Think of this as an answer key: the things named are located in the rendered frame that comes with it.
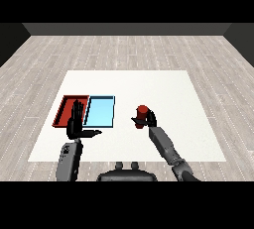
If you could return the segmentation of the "light blue shallow open box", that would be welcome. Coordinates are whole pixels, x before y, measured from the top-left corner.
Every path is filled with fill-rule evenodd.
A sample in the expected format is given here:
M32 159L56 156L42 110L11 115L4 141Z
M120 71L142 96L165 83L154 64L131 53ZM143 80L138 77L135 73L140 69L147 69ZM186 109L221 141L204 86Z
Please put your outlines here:
M85 109L84 128L112 128L115 97L113 95L91 95Z

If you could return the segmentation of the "dark grey robot body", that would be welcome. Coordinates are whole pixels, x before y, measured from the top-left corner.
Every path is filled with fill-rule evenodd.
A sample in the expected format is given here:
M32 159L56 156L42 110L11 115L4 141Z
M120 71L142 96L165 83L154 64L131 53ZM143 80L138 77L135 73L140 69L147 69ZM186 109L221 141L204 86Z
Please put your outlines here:
M123 169L123 163L117 162L113 171L101 173L97 181L157 181L153 173L141 171L137 162L131 163L130 170Z

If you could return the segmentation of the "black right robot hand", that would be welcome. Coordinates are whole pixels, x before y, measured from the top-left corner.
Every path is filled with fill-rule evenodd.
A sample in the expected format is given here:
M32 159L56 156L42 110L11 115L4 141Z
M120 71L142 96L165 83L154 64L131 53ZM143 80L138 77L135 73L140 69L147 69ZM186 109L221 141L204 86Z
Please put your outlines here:
M154 112L152 110L150 110L149 108L148 108L147 118L145 121L138 120L137 117L136 118L132 117L132 120L136 124L136 127L140 128L140 129L142 129L144 126L148 126L148 127L156 127L157 126L156 116L155 116Z

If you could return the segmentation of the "red shallow open box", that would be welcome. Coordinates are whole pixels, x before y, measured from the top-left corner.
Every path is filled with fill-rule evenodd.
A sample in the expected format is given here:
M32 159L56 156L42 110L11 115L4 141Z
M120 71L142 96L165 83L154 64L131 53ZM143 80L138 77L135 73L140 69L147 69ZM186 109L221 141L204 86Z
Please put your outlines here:
M65 128L67 126L67 121L71 116L73 102L77 100L83 105L83 109L86 109L88 98L88 95L65 95L59 106L58 112L53 122L53 127Z

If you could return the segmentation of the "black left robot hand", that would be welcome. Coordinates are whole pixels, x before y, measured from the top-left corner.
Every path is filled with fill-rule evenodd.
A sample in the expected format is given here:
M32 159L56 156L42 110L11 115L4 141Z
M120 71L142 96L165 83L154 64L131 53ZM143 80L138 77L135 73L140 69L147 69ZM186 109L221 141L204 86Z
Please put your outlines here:
M101 134L100 130L82 129L83 104L78 100L73 102L71 116L67 120L66 135L70 140L78 138L92 138Z

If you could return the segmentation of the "red can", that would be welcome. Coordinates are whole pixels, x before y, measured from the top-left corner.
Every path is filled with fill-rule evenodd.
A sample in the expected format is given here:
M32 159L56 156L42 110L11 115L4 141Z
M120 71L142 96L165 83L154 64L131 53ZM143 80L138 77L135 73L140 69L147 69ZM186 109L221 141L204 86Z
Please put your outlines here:
M139 105L137 108L137 119L145 121L147 118L148 107L146 105Z

